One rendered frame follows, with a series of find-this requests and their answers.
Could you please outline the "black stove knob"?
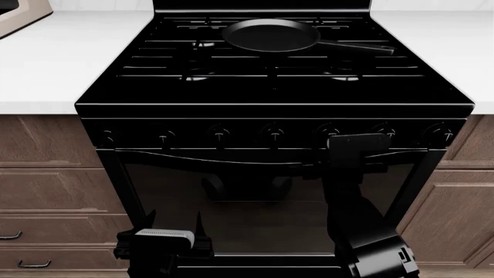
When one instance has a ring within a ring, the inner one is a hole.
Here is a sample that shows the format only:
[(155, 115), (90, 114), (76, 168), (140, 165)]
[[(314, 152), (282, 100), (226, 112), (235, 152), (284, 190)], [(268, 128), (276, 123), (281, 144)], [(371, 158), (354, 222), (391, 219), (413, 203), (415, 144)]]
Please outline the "black stove knob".
[(176, 141), (175, 133), (169, 129), (159, 129), (156, 137), (161, 147), (170, 147)]
[(102, 127), (97, 134), (98, 147), (114, 147), (118, 139), (118, 133), (109, 127)]
[(268, 144), (280, 144), (285, 139), (285, 131), (276, 122), (270, 123), (262, 129), (262, 137)]
[(372, 127), (370, 129), (370, 132), (372, 134), (385, 134), (391, 140), (393, 140), (396, 137), (395, 129), (388, 122), (377, 124), (375, 127)]
[(315, 138), (318, 140), (326, 140), (332, 136), (339, 136), (341, 132), (335, 124), (326, 123), (322, 124), (315, 131)]
[(428, 144), (446, 145), (453, 138), (453, 133), (447, 124), (441, 122), (428, 127), (423, 133), (423, 138)]
[(208, 130), (208, 136), (210, 142), (220, 147), (225, 145), (228, 137), (230, 136), (230, 131), (228, 131), (222, 124), (215, 124)]

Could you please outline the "black gas stove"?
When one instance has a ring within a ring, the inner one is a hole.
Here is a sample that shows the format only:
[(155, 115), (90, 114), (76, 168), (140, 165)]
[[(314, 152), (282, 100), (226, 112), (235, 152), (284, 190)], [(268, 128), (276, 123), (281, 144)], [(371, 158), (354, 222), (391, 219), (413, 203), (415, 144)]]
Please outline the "black gas stove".
[[(475, 107), (371, 18), (371, 0), (153, 0), (153, 7), (152, 20), (75, 103), (96, 150), (102, 127), (118, 133), (117, 148), (221, 150), (323, 147), (328, 138), (315, 138), (322, 124), (354, 135), (371, 134), (372, 127), (388, 122), (396, 131), (390, 147), (436, 147), (446, 153)], [(321, 39), (395, 51), (364, 55), (316, 46), (259, 53), (223, 39), (225, 27), (253, 19), (301, 22), (316, 28)], [(194, 49), (194, 41), (214, 42), (215, 48)], [(178, 79), (195, 67), (213, 69), (215, 75)], [(352, 69), (361, 80), (333, 80), (327, 72), (336, 68)], [(262, 129), (274, 122), (285, 139), (271, 145)], [(424, 131), (441, 122), (453, 138), (446, 145), (426, 143)], [(208, 136), (215, 124), (230, 131), (220, 147)], [(159, 129), (175, 133), (173, 145), (159, 145)], [(342, 278), (342, 271), (335, 249), (305, 256), (214, 250), (212, 259), (182, 259), (175, 278)]]

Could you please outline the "black glass oven door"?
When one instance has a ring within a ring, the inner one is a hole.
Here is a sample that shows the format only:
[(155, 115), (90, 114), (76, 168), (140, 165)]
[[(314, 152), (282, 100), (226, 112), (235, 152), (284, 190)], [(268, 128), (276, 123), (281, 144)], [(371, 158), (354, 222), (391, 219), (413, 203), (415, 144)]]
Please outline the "black glass oven door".
[[(306, 164), (197, 161), (118, 149), (96, 152), (135, 225), (155, 209), (153, 229), (190, 230), (200, 212), (217, 254), (305, 256), (335, 249), (322, 178), (304, 180)], [(445, 150), (389, 149), (427, 151), (414, 164), (387, 164), (387, 173), (365, 175), (360, 185), (396, 229)]]

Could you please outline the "brown wooden cabinet drawer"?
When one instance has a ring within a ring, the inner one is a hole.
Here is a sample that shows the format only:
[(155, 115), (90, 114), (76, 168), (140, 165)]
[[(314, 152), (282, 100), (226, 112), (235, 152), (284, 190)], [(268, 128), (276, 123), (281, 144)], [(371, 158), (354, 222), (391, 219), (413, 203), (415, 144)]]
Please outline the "brown wooden cabinet drawer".
[[(40, 269), (18, 268), (16, 263), (45, 263), (52, 261), (49, 267)], [(112, 249), (0, 249), (0, 270), (123, 270), (129, 262), (115, 259)]]
[(0, 115), (0, 168), (101, 168), (76, 115)]
[(124, 214), (102, 168), (0, 168), (0, 213)]
[(132, 228), (126, 215), (0, 215), (0, 245), (103, 244), (117, 241), (117, 233)]
[(494, 115), (471, 115), (438, 168), (494, 170)]

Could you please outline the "brown wooden cabinet door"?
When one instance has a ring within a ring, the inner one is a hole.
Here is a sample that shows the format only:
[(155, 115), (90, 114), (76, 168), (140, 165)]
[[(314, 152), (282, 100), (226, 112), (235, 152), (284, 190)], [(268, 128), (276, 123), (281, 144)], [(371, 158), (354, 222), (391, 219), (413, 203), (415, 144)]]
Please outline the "brown wooden cabinet door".
[(422, 266), (475, 266), (494, 240), (494, 171), (434, 171), (398, 232)]

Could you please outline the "black frying pan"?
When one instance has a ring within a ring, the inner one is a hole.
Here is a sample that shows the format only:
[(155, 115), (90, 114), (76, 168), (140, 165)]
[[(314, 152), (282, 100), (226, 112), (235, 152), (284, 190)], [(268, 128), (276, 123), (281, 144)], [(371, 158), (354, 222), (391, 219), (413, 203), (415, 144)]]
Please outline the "black frying pan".
[(222, 30), (222, 37), (232, 46), (259, 53), (294, 53), (320, 46), (334, 52), (364, 55), (394, 54), (391, 46), (338, 42), (321, 39), (320, 32), (307, 24), (283, 19), (253, 19), (234, 23)]

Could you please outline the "beige countertop appliance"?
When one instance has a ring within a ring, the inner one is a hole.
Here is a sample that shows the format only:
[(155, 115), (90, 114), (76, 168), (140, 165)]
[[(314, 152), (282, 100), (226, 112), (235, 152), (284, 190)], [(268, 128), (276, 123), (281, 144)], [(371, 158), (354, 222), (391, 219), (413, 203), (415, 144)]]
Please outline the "beige countertop appliance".
[(0, 0), (0, 39), (52, 13), (49, 0)]

